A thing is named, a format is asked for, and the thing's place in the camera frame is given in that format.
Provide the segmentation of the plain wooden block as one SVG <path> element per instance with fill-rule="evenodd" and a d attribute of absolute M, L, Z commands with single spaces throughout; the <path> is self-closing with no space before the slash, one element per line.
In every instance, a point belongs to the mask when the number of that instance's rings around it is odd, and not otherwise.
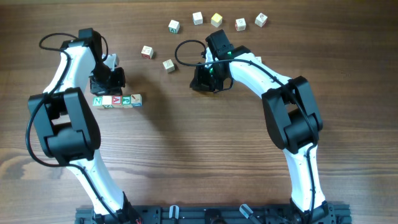
<path fill-rule="evenodd" d="M 113 108 L 113 97 L 109 95 L 102 96 L 102 106 L 104 108 Z"/>

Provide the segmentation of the green picture block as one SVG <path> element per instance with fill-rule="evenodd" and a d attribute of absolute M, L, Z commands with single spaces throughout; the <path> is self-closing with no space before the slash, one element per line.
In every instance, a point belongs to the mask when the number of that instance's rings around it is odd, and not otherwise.
<path fill-rule="evenodd" d="M 131 103 L 130 95 L 122 96 L 122 107 L 123 108 L 132 108 L 133 107 L 133 105 Z"/>

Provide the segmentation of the wooden block red stripes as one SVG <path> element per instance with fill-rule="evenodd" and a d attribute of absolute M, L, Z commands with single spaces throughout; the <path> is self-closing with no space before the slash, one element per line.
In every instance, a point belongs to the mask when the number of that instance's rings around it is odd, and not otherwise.
<path fill-rule="evenodd" d="M 167 73 L 170 73 L 175 70 L 175 65 L 171 59 L 164 61 L 162 64 Z"/>

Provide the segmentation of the wooden block blue picture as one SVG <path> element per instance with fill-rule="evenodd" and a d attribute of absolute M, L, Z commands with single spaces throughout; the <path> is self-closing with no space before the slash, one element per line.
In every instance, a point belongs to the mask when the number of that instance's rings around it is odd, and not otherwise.
<path fill-rule="evenodd" d="M 142 106 L 142 96 L 141 94 L 133 94 L 131 95 L 131 104 L 133 107 Z"/>

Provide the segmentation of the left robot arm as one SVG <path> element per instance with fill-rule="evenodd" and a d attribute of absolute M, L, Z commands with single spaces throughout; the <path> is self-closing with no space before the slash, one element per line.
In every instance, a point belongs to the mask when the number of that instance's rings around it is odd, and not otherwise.
<path fill-rule="evenodd" d="M 126 79 L 118 56 L 109 54 L 106 39 L 92 28 L 70 35 L 56 51 L 56 74 L 39 95 L 28 100 L 27 150 L 46 167 L 66 167 L 74 173 L 93 206 L 76 210 L 75 223 L 142 223 L 126 194 L 110 176 L 100 154 L 98 123 L 84 96 L 121 96 Z"/>

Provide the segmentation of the red A block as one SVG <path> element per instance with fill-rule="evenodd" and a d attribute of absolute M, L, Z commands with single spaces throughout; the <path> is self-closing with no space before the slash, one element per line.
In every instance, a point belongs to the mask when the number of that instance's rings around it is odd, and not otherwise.
<path fill-rule="evenodd" d="M 113 108 L 122 107 L 122 96 L 112 96 L 112 106 Z"/>

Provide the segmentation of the green N block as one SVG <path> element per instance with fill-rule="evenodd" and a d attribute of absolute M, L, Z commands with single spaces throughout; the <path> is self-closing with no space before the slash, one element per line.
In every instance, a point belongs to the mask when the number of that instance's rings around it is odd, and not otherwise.
<path fill-rule="evenodd" d="M 96 108 L 102 108 L 103 107 L 103 98 L 101 96 L 94 97 L 92 105 Z"/>

